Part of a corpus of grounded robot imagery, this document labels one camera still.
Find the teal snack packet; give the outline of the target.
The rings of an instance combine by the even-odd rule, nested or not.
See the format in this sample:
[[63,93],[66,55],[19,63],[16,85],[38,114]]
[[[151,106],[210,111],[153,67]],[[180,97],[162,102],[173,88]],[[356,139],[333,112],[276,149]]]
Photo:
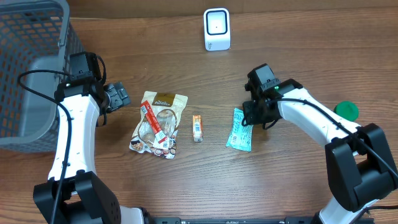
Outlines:
[[243,111],[235,108],[233,113],[233,125],[229,134],[226,147],[240,151],[251,152],[253,125],[243,126]]

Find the orange juice carton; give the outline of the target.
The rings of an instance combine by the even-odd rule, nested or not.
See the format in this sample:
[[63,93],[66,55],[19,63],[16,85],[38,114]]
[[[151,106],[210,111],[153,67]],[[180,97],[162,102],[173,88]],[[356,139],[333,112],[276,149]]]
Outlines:
[[200,115],[193,115],[192,118],[193,140],[195,142],[203,141],[203,127]]

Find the green lid jar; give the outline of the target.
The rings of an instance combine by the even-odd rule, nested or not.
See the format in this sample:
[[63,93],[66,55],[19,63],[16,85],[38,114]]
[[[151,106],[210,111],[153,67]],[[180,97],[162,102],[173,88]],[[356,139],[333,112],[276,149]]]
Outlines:
[[356,121],[359,117],[358,107],[351,101],[342,101],[338,103],[333,112],[348,121]]

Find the red white snack packet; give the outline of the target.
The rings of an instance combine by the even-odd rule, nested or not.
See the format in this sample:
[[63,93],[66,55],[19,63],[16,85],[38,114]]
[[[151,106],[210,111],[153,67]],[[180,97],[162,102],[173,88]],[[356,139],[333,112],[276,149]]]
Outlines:
[[173,159],[177,153],[176,137],[188,97],[175,93],[146,91],[140,104],[141,120],[136,126],[129,148]]

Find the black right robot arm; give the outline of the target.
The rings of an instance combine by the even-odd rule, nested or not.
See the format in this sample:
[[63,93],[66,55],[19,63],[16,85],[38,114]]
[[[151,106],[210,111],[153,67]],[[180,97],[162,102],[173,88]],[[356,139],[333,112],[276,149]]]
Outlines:
[[373,223],[364,214],[397,190],[397,166],[384,131],[376,124],[361,126],[319,103],[294,79],[275,77],[268,64],[248,73],[242,125],[273,127],[289,121],[325,149],[332,198],[310,223]]

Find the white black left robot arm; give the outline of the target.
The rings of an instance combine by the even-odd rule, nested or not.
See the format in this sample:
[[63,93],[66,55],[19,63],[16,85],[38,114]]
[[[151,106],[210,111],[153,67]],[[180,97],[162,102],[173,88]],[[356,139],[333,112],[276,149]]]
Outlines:
[[34,202],[48,223],[155,223],[142,207],[119,204],[96,175],[95,130],[100,116],[130,104],[121,83],[106,83],[103,59],[70,56],[71,70],[54,93],[59,112],[57,150],[48,181],[34,187]]

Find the grey plastic mesh basket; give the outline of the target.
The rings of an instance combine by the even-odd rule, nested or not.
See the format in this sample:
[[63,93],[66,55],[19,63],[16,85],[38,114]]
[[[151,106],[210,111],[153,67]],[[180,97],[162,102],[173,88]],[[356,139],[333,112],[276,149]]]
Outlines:
[[70,55],[83,50],[66,1],[1,1],[2,149],[56,150],[56,104],[20,85],[53,97],[62,74],[70,72]]

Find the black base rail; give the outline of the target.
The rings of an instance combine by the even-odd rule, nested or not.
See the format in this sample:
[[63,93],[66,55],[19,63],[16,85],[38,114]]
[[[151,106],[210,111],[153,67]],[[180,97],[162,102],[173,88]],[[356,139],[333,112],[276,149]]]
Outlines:
[[313,217],[285,217],[283,219],[181,219],[179,217],[155,217],[156,224],[316,224]]

